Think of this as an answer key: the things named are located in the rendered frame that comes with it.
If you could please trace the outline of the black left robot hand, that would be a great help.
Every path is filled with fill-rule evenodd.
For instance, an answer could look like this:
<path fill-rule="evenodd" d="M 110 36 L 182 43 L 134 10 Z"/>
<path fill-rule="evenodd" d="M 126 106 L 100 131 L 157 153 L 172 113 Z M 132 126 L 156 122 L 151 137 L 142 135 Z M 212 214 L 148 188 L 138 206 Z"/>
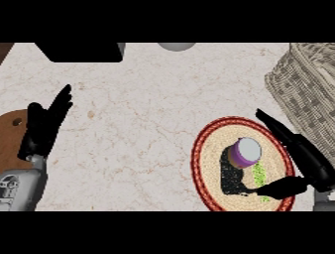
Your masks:
<path fill-rule="evenodd" d="M 17 158 L 29 161 L 33 155 L 48 157 L 66 119 L 72 103 L 72 86 L 67 84 L 45 109 L 38 102 L 27 106 L 26 132 L 20 143 Z"/>

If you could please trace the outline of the grey round object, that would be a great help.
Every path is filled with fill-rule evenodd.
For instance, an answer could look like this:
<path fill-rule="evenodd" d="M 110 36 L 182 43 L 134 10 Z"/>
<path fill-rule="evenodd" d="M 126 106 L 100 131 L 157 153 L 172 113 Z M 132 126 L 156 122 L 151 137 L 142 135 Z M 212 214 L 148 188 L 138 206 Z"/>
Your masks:
<path fill-rule="evenodd" d="M 194 46 L 194 43 L 159 43 L 159 46 L 166 51 L 182 52 L 187 51 Z"/>

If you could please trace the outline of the round woven red-rimmed placemat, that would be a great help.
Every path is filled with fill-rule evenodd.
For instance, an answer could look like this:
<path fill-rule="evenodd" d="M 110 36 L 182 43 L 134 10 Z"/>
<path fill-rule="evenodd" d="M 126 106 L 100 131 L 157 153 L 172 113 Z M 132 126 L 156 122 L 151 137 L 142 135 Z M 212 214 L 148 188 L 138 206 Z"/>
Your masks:
<path fill-rule="evenodd" d="M 252 120 L 224 117 L 200 131 L 191 150 L 196 190 L 209 210 L 289 211 L 293 197 L 274 199 L 255 189 L 295 176 L 292 161 L 269 131 Z"/>

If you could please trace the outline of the grey wicker basket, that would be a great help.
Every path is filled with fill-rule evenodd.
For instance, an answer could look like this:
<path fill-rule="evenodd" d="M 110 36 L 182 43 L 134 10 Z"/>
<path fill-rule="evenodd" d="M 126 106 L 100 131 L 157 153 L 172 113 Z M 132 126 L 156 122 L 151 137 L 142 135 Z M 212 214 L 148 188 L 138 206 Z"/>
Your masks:
<path fill-rule="evenodd" d="M 290 43 L 264 86 L 335 167 L 335 43 Z"/>

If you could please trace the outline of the brown wooden cutting board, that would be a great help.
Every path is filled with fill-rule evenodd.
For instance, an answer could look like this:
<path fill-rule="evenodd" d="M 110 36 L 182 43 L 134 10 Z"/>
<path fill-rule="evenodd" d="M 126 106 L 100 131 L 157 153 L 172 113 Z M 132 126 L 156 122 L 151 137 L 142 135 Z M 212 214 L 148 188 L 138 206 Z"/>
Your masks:
<path fill-rule="evenodd" d="M 26 122 L 26 109 L 10 111 L 0 116 L 0 174 L 5 170 L 32 169 L 32 163 L 17 158 Z"/>

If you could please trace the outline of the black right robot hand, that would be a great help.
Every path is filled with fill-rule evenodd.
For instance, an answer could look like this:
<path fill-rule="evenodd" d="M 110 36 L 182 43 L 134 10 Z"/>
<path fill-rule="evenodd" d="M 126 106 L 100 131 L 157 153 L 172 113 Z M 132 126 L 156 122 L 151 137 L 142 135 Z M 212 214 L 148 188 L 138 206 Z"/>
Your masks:
<path fill-rule="evenodd" d="M 284 177 L 264 185 L 256 189 L 256 194 L 274 199 L 284 199 L 303 193 L 306 186 L 312 186 L 318 192 L 333 191 L 335 168 L 315 146 L 262 110 L 255 112 L 255 117 L 265 124 L 272 136 L 286 148 L 287 155 L 302 174 L 300 177 Z"/>

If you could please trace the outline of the black appliance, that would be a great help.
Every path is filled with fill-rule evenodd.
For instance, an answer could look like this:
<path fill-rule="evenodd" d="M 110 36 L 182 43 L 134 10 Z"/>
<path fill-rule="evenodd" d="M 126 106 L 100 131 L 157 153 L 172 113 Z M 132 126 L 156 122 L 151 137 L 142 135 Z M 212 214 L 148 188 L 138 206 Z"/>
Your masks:
<path fill-rule="evenodd" d="M 36 43 L 54 63 L 119 63 L 125 43 Z"/>

